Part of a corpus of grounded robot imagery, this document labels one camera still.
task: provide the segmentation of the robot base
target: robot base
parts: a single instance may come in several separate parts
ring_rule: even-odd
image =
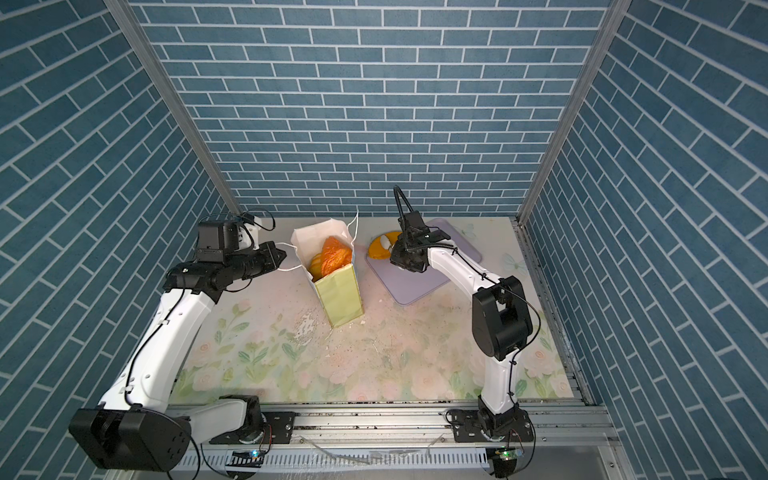
[[[223,433],[213,437],[211,445],[268,445],[270,440],[262,439],[262,435],[271,434],[273,444],[290,443],[293,434],[293,412],[261,412],[261,404],[257,396],[230,395],[223,399],[239,399],[247,404],[246,418],[243,426],[234,432]]]
[[[478,397],[477,410],[452,409],[446,415],[453,431],[453,440],[457,443],[500,442],[513,430],[511,441],[533,442],[533,427],[528,413],[519,404],[506,412],[494,414]]]

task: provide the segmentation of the orange pastry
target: orange pastry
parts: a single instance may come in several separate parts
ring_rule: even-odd
[[[312,261],[310,262],[310,267],[307,268],[307,270],[312,274],[312,281],[316,282],[317,280],[320,280],[323,278],[323,274],[320,272],[320,267],[323,265],[322,260],[320,257],[322,256],[322,253],[318,253],[314,257],[312,257]]]
[[[320,273],[322,276],[332,273],[352,262],[352,249],[336,237],[326,238],[323,244]]]
[[[368,247],[368,256],[375,260],[386,260],[390,257],[392,245],[397,241],[400,232],[388,232],[373,239]]]

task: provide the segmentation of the mounting plate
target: mounting plate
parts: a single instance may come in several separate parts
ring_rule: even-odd
[[[453,432],[453,441],[456,443],[475,443],[475,442],[487,442],[489,440],[495,441],[495,439],[489,439],[482,431],[480,427],[480,421],[478,419],[477,410],[459,410],[452,409],[446,413],[449,423],[451,423]],[[521,415],[520,419],[516,419],[509,425],[509,430],[515,430],[519,435],[520,442],[533,442],[533,428],[531,427],[531,420],[528,415]],[[518,440],[514,434],[511,437],[511,442]]]
[[[293,420],[296,418],[294,412],[263,412],[266,419],[265,432],[268,430],[266,427],[269,425],[272,427],[272,443],[275,444],[287,444],[290,443],[291,435],[293,434]],[[212,438],[208,443],[211,445],[251,445],[243,444],[240,442],[238,435],[235,432],[223,433],[217,437]],[[264,439],[263,444],[268,443],[267,439]]]

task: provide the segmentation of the table surface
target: table surface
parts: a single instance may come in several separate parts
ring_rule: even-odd
[[[509,219],[447,220],[482,254],[483,266],[522,281],[544,319]],[[279,218],[258,241],[287,242],[293,229],[319,221]],[[472,338],[471,302],[447,283],[408,306],[396,303],[365,259],[372,239],[392,230],[399,230],[396,218],[360,219],[354,267],[365,313],[338,328],[331,328],[301,269],[268,273],[222,295],[194,340],[170,402],[208,403],[231,394],[258,395],[262,402],[476,398],[485,356]],[[298,264],[292,249],[279,247],[288,250],[282,268]],[[230,289],[245,285],[235,282]],[[515,389],[519,398],[572,396],[546,319],[518,358],[524,370]]]

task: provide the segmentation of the yellow paper bag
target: yellow paper bag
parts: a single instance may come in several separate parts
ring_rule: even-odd
[[[326,311],[331,326],[340,326],[362,315],[362,300],[360,288],[355,275],[355,248],[353,237],[349,233],[349,225],[358,220],[355,217],[349,224],[341,220],[326,220],[321,223],[297,228],[293,231],[290,241],[296,248],[296,255],[301,262],[307,281],[317,293],[323,309]],[[339,268],[335,272],[312,281],[312,274],[308,267],[312,257],[323,249],[323,243],[328,237],[337,237],[345,245],[352,249],[352,262]]]

